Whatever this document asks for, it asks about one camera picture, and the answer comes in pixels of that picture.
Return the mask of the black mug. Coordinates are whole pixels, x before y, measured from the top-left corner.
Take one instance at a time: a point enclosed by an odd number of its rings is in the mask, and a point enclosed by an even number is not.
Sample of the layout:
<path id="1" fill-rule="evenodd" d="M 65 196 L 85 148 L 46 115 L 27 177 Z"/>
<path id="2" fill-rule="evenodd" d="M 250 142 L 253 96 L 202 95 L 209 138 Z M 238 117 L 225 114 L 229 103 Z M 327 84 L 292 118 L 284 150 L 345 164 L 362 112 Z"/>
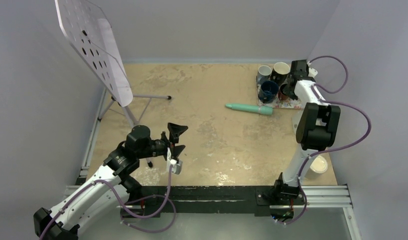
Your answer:
<path id="1" fill-rule="evenodd" d="M 277 62 L 273 65 L 270 80 L 281 86 L 290 73 L 290 66 L 285 62 Z"/>

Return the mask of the brown mug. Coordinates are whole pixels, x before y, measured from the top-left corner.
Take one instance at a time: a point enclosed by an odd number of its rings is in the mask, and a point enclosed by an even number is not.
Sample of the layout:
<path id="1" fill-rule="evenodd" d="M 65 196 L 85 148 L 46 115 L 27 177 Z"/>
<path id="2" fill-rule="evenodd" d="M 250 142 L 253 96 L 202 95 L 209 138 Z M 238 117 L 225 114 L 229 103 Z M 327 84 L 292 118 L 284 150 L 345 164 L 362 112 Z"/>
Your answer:
<path id="1" fill-rule="evenodd" d="M 285 94 L 285 88 L 286 88 L 286 84 L 283 84 L 280 86 L 279 91 L 278 91 L 278 99 L 279 101 L 286 101 L 289 99 L 288 95 Z"/>

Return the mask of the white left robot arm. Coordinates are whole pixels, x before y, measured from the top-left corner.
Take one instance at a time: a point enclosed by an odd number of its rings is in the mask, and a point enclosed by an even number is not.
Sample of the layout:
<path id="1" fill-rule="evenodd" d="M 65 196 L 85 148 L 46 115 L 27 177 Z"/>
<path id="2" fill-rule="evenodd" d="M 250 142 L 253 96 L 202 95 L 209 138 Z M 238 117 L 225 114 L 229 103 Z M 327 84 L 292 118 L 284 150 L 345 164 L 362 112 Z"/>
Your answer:
<path id="1" fill-rule="evenodd" d="M 69 197 L 51 209 L 40 208 L 33 215 L 34 231 L 43 240 L 76 240 L 81 228 L 81 216 L 96 203 L 106 192 L 114 198 L 131 216 L 139 219 L 151 218 L 162 211 L 169 199 L 171 184 L 167 185 L 166 194 L 160 207 L 149 215 L 138 215 L 127 206 L 136 204 L 141 198 L 141 185 L 131 173 L 140 166 L 141 159 L 163 156 L 170 175 L 180 174 L 182 161 L 179 159 L 185 145 L 179 145 L 179 137 L 188 130 L 186 125 L 168 123 L 169 134 L 161 133 L 159 139 L 152 139 L 150 128 L 136 125 L 115 150 L 103 161 L 103 164 L 88 181 Z M 115 186 L 124 187 L 121 196 Z"/>

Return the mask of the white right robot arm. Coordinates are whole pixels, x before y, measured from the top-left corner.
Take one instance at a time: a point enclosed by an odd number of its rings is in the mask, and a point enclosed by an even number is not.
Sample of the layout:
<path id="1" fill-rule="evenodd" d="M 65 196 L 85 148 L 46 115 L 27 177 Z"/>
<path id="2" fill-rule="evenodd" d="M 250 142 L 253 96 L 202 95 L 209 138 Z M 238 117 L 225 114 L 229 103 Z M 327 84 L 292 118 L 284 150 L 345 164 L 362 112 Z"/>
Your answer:
<path id="1" fill-rule="evenodd" d="M 341 114 L 338 106 L 325 102 L 306 60 L 292 61 L 284 93 L 291 99 L 300 100 L 304 108 L 296 127 L 296 151 L 272 190 L 273 199 L 280 204 L 300 195 L 302 178 L 315 154 L 333 145 Z"/>

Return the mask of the grey mug with lettering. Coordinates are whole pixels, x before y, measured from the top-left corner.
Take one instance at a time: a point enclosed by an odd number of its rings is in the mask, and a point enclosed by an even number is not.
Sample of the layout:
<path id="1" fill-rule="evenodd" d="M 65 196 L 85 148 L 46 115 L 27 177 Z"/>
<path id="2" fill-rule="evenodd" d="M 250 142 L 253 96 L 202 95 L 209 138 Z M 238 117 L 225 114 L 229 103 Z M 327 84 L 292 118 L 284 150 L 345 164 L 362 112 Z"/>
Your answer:
<path id="1" fill-rule="evenodd" d="M 261 65 L 258 67 L 256 75 L 256 84 L 260 85 L 263 82 L 269 81 L 271 77 L 272 69 L 268 65 Z"/>

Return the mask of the dark blue mug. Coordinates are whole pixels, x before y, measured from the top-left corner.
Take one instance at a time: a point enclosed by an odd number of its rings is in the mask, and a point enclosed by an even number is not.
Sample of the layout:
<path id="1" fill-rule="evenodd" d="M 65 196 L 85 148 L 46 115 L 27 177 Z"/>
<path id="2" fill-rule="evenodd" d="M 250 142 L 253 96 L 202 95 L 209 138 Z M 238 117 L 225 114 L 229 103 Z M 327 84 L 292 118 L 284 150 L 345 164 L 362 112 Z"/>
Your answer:
<path id="1" fill-rule="evenodd" d="M 271 81 L 265 81 L 260 85 L 258 90 L 258 99 L 263 103 L 272 103 L 279 91 L 279 86 Z"/>

